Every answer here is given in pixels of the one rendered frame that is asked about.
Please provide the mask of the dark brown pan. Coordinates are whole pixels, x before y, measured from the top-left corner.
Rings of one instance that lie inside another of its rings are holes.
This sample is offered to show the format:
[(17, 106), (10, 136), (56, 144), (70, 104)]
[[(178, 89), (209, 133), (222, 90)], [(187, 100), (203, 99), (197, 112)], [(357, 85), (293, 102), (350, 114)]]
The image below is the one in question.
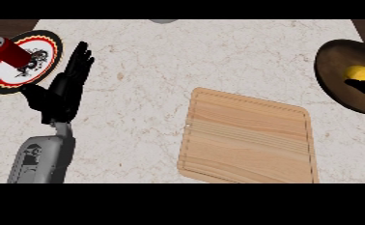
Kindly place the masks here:
[(316, 51), (313, 72), (330, 99), (347, 109), (365, 114), (365, 94), (344, 83), (344, 70), (365, 66), (365, 42), (330, 40)]

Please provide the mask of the white plate with dragon print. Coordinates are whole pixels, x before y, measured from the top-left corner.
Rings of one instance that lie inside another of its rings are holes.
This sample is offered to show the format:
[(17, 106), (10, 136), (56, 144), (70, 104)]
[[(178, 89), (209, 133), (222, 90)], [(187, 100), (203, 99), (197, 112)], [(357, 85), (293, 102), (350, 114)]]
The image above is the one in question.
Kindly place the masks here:
[(0, 95), (16, 93), (22, 84), (41, 82), (57, 68), (61, 56), (60, 37), (51, 31), (23, 32), (10, 41), (30, 54), (30, 60), (19, 69), (0, 62)]

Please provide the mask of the yellow lemon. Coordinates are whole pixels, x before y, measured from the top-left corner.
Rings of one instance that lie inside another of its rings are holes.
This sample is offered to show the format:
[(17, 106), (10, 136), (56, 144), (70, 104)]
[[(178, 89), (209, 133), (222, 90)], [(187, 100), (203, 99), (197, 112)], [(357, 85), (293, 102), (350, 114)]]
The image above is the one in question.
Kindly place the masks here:
[(350, 66), (344, 70), (344, 79), (365, 81), (365, 66)]

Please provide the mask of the red can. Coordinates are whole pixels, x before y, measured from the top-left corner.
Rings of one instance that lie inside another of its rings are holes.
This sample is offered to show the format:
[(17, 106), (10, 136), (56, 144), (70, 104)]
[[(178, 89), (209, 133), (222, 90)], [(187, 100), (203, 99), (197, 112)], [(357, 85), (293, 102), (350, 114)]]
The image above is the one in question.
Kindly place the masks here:
[(0, 37), (0, 61), (17, 69), (29, 60), (30, 54), (7, 38)]

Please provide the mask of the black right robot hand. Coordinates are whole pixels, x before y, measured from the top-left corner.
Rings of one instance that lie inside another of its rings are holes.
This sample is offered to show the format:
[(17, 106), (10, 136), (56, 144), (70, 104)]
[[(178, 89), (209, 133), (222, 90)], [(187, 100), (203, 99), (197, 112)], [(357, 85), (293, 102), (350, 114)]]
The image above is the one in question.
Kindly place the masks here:
[(365, 80), (347, 79), (344, 84), (365, 94)]

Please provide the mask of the wooden cutting board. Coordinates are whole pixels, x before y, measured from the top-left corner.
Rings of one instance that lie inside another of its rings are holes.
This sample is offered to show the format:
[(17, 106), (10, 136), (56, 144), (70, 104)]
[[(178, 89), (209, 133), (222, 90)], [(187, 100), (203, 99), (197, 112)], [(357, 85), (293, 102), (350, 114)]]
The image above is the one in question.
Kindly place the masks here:
[(307, 111), (196, 88), (177, 168), (208, 183), (317, 183)]

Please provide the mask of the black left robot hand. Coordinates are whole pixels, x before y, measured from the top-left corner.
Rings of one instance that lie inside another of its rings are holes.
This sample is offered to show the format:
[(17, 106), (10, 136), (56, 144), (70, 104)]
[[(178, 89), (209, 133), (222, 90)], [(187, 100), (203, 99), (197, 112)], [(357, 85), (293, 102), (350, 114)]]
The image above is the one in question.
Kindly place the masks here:
[(27, 106), (41, 113), (44, 125), (69, 123), (75, 118), (82, 86), (94, 63), (94, 57), (87, 47), (84, 42), (78, 43), (64, 70), (56, 75), (47, 89), (35, 84), (20, 86), (20, 93), (24, 96)]

